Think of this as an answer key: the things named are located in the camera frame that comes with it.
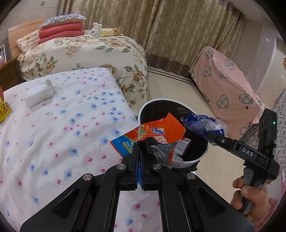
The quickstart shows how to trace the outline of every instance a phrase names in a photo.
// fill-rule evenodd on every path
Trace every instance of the white tissue pack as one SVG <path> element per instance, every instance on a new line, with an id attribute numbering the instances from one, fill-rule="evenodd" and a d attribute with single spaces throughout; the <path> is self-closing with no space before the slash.
<path id="1" fill-rule="evenodd" d="M 54 96 L 53 86 L 51 81 L 48 80 L 28 89 L 25 101 L 27 106 L 31 108 L 52 96 Z"/>

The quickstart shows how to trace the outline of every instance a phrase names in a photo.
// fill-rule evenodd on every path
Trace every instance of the metal screw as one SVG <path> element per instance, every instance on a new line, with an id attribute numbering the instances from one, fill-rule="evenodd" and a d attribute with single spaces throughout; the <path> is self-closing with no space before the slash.
<path id="1" fill-rule="evenodd" d="M 117 165 L 117 168 L 118 168 L 119 170 L 123 170 L 123 169 L 126 168 L 126 165 L 125 165 L 124 163 L 120 163 L 120 164 Z"/>
<path id="2" fill-rule="evenodd" d="M 89 181 L 89 180 L 91 180 L 92 176 L 90 174 L 85 174 L 82 178 L 85 181 Z"/>
<path id="3" fill-rule="evenodd" d="M 155 169 L 155 170 L 159 170 L 159 169 L 161 169 L 161 165 L 160 164 L 158 164 L 158 163 L 156 163 L 156 164 L 153 164 L 153 168 Z"/>
<path id="4" fill-rule="evenodd" d="M 187 178 L 193 180 L 193 179 L 196 178 L 196 175 L 195 175 L 194 173 L 192 173 L 192 172 L 189 172 L 189 173 L 187 174 Z"/>

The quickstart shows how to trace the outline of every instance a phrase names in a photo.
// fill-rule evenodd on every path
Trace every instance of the curtain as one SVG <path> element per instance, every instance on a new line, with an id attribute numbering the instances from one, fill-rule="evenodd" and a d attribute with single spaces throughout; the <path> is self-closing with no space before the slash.
<path id="1" fill-rule="evenodd" d="M 146 46 L 148 64 L 188 77 L 205 46 L 232 58 L 243 24 L 227 1 L 162 0 Z"/>
<path id="2" fill-rule="evenodd" d="M 144 48 L 154 22 L 160 0 L 62 0 L 59 15 L 77 13 L 88 20 L 84 29 L 92 23 L 105 28 L 121 27 L 122 33 Z"/>
<path id="3" fill-rule="evenodd" d="M 60 15 L 78 13 L 104 27 L 121 27 L 147 53 L 148 65 L 189 76 L 200 50 L 232 58 L 244 16 L 225 0 L 62 0 Z"/>

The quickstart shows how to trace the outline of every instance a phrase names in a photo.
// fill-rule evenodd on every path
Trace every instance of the finger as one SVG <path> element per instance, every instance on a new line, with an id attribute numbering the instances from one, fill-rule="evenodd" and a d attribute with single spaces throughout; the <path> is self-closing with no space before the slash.
<path id="1" fill-rule="evenodd" d="M 240 191 L 237 190 L 234 194 L 233 194 L 233 199 L 231 200 L 231 206 L 233 208 L 235 208 L 236 210 L 239 210 L 242 208 L 242 202 L 240 200 Z"/>
<path id="2" fill-rule="evenodd" d="M 236 189 L 241 189 L 243 186 L 243 176 L 237 178 L 234 182 L 233 182 L 233 187 Z"/>
<path id="3" fill-rule="evenodd" d="M 241 189 L 241 194 L 254 204 L 262 204 L 268 200 L 267 187 L 265 185 L 262 189 L 245 185 Z"/>

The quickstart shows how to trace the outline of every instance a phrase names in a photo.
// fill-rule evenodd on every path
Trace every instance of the wooden headboard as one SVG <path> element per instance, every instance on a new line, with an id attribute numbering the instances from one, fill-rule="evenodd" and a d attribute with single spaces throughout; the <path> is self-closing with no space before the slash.
<path id="1" fill-rule="evenodd" d="M 17 40 L 37 30 L 43 22 L 45 22 L 45 20 L 38 19 L 8 29 L 8 40 L 12 58 L 19 56 L 22 53 L 16 44 Z"/>

